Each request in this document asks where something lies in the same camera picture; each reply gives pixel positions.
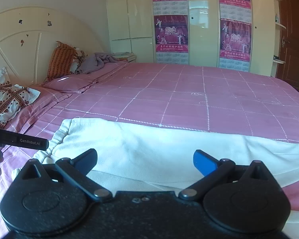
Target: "stack of books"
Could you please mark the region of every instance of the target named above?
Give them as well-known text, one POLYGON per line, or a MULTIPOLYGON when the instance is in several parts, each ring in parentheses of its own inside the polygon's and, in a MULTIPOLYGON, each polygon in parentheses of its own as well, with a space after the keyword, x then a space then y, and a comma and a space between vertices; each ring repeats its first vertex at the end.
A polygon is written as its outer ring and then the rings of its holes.
POLYGON ((118 61, 127 61, 131 62, 136 59, 136 55, 131 52, 123 52, 123 53, 113 53, 111 56, 118 59, 118 61))

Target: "brown door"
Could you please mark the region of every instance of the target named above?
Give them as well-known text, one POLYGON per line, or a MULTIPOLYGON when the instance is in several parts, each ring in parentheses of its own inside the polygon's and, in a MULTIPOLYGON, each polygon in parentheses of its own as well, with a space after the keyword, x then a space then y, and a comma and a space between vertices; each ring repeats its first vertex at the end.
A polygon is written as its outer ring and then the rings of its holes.
POLYGON ((284 80, 299 92, 299 0, 279 2, 281 28, 280 59, 277 78, 284 80))

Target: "cream headboard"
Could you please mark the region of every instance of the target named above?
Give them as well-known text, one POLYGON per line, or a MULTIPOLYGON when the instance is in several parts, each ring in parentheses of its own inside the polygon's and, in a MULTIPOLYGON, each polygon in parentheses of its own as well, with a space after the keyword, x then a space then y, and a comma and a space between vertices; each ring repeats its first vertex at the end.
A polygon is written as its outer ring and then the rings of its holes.
POLYGON ((103 51, 89 27, 67 13, 41 7, 0 12, 0 69, 6 67, 14 84, 42 83, 58 40, 88 53, 103 51))

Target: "screw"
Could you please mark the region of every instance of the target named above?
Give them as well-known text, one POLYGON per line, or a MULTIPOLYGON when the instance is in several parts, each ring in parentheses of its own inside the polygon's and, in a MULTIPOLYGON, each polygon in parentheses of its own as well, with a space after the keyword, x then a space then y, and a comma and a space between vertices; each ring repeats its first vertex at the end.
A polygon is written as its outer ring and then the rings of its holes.
POLYGON ((105 198, 110 194, 110 192, 106 189, 98 189, 94 191, 94 196, 99 198, 105 198))
POLYGON ((197 191, 194 189, 184 189, 180 192, 183 197, 190 198, 197 195, 197 191))
POLYGON ((134 199, 132 199, 132 202, 138 204, 138 203, 141 203, 141 199, 140 198, 134 198, 134 199))

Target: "striped orange cushion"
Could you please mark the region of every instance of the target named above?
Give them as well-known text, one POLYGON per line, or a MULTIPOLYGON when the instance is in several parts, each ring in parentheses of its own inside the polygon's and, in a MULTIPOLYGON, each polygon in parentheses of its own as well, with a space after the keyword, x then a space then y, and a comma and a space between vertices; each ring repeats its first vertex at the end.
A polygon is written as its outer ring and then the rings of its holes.
POLYGON ((58 46, 53 51, 45 82, 70 74, 70 67, 76 49, 60 41, 57 41, 57 43, 58 46))

